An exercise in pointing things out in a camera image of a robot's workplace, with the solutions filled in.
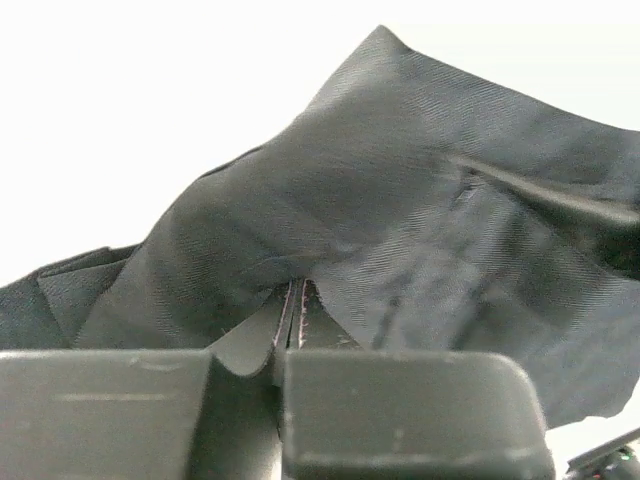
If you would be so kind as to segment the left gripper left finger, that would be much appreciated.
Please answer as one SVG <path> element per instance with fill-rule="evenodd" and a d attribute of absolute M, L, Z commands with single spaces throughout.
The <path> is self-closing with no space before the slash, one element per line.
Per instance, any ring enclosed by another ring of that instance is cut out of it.
<path fill-rule="evenodd" d="M 5 351 L 5 479 L 277 479 L 290 287 L 204 349 Z"/>

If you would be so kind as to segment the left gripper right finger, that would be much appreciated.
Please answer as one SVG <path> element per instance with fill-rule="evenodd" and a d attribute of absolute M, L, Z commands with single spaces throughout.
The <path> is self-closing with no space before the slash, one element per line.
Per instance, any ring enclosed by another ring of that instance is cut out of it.
<path fill-rule="evenodd" d="M 282 384 L 289 479 L 551 479 L 535 389 L 487 352 L 369 351 L 301 285 Z"/>

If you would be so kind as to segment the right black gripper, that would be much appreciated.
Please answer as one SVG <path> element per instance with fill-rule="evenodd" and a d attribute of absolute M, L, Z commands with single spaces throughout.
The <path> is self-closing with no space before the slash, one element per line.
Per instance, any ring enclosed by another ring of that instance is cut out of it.
<path fill-rule="evenodd" d="M 639 480 L 639 430 L 594 447 L 568 465 L 565 479 Z"/>

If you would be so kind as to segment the black pleated skirt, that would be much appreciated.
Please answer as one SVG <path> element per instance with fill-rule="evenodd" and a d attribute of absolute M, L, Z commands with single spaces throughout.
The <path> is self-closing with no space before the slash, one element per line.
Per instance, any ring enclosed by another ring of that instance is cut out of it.
<path fill-rule="evenodd" d="M 374 30 L 147 238 L 1 291 L 5 349 L 197 348 L 302 279 L 358 343 L 518 362 L 551 427 L 639 379 L 639 135 Z"/>

